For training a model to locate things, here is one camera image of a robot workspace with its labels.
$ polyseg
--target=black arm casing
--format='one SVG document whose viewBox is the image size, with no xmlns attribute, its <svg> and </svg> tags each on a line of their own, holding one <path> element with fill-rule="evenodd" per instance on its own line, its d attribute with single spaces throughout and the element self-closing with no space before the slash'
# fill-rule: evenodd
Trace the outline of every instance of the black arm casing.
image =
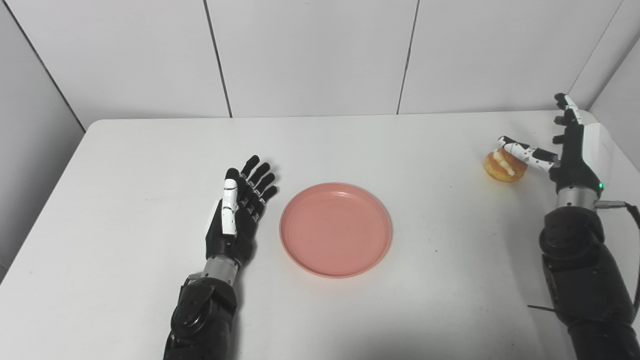
<svg viewBox="0 0 640 360">
<path fill-rule="evenodd" d="M 236 309 L 231 285 L 208 277 L 187 280 L 171 317 L 164 360 L 226 360 Z"/>
<path fill-rule="evenodd" d="M 580 207 L 553 210 L 540 247 L 554 309 L 578 360 L 640 359 L 634 307 L 598 215 Z"/>
</svg>

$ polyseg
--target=pink plate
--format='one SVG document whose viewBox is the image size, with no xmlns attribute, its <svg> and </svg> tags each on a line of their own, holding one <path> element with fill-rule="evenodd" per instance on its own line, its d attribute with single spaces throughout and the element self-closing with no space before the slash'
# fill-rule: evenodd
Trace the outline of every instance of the pink plate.
<svg viewBox="0 0 640 360">
<path fill-rule="evenodd" d="M 391 243 L 391 221 L 370 193 L 325 183 L 297 194 L 280 219 L 280 238 L 298 265 L 324 277 L 350 277 L 377 264 Z"/>
</svg>

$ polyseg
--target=white fingertip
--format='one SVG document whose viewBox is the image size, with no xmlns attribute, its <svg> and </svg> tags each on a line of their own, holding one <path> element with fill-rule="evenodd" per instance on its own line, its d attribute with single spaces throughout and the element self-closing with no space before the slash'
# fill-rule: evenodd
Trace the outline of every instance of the white fingertip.
<svg viewBox="0 0 640 360">
<path fill-rule="evenodd" d="M 225 235 L 235 235 L 236 231 L 236 210 L 238 186 L 235 180 L 225 180 L 225 190 L 222 195 L 222 233 Z"/>
</svg>

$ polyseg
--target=donut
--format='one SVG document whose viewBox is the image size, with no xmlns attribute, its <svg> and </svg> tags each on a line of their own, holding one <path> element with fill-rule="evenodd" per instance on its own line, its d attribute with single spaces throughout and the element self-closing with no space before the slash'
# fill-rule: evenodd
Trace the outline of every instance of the donut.
<svg viewBox="0 0 640 360">
<path fill-rule="evenodd" d="M 484 170 L 496 180 L 512 183 L 524 176 L 527 164 L 499 147 L 484 158 Z"/>
</svg>

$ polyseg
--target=silver cylinder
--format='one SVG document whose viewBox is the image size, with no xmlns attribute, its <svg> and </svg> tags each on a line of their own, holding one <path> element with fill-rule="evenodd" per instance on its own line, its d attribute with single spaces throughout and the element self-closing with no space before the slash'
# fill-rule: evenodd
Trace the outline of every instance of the silver cylinder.
<svg viewBox="0 0 640 360">
<path fill-rule="evenodd" d="M 207 259 L 202 276 L 213 277 L 233 285 L 238 273 L 236 262 L 224 255 L 216 255 Z"/>
<path fill-rule="evenodd" d="M 580 206 L 581 208 L 594 211 L 597 200 L 598 194 L 592 189 L 584 186 L 567 186 L 558 191 L 556 207 Z"/>
</svg>

